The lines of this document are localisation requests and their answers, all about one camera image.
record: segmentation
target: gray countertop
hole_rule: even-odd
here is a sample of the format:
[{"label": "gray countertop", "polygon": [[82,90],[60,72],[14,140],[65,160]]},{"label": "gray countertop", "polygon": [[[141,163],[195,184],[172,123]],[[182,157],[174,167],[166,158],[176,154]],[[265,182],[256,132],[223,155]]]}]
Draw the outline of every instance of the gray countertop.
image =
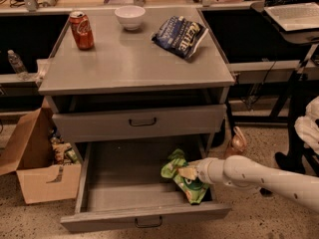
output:
[{"label": "gray countertop", "polygon": [[195,7],[146,9],[141,29],[132,32],[118,23],[115,9],[84,11],[91,22],[95,47],[79,50],[69,28],[51,59],[40,93],[79,95],[233,85],[233,77],[209,34],[189,62],[151,41],[152,33],[171,16],[203,24]]}]

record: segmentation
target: laptop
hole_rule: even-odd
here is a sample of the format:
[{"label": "laptop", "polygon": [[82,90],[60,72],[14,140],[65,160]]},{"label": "laptop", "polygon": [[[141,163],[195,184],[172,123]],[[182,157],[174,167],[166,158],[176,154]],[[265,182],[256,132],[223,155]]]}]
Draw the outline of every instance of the laptop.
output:
[{"label": "laptop", "polygon": [[319,28],[316,0],[265,0],[264,11],[285,31]]}]

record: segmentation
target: laptop keyboard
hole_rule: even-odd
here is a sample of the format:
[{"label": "laptop keyboard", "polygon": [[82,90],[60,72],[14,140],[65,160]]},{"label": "laptop keyboard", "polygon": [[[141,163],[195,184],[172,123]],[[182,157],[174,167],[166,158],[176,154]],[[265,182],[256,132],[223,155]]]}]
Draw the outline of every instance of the laptop keyboard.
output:
[{"label": "laptop keyboard", "polygon": [[272,13],[281,19],[307,18],[319,16],[319,8],[300,6],[272,8]]}]

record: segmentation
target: dark blue snack bag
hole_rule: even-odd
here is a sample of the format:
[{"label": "dark blue snack bag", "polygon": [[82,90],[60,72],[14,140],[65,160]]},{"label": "dark blue snack bag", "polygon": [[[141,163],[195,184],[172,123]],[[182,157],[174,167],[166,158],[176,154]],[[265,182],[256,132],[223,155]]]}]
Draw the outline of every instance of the dark blue snack bag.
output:
[{"label": "dark blue snack bag", "polygon": [[161,25],[157,33],[153,34],[152,41],[187,60],[195,53],[207,32],[208,29],[199,23],[187,21],[182,16],[173,16]]}]

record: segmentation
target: can lid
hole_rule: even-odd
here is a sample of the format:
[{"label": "can lid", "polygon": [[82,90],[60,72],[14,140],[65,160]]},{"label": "can lid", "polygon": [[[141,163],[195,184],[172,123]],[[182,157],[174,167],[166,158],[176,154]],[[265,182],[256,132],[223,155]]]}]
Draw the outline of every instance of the can lid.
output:
[{"label": "can lid", "polygon": [[73,11],[70,13],[70,17],[71,18],[81,18],[83,16],[85,16],[86,14],[82,11]]}]

